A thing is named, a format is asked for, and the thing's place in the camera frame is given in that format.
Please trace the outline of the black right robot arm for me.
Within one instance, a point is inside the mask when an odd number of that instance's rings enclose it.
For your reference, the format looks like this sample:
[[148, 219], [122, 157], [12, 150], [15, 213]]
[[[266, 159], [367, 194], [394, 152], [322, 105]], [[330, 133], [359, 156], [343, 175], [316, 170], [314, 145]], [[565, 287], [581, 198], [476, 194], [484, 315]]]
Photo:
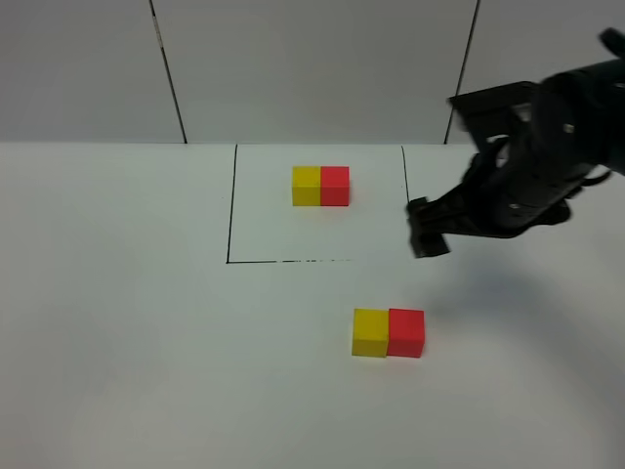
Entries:
[[450, 98], [477, 153], [460, 183], [406, 206], [418, 258], [446, 235], [513, 238], [568, 221], [568, 200], [624, 172], [624, 35], [600, 35], [613, 60]]

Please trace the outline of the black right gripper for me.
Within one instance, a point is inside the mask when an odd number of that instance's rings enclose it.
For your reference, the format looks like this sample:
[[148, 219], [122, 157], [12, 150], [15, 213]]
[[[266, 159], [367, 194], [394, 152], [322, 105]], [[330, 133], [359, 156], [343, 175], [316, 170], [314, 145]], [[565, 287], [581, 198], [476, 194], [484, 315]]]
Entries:
[[[475, 155], [462, 182], [436, 200], [410, 200], [407, 221], [414, 230], [511, 238], [535, 226], [570, 217], [569, 199], [610, 177], [610, 86], [607, 83], [537, 84], [527, 128], [500, 138]], [[416, 258], [450, 252], [442, 234], [410, 235]]]

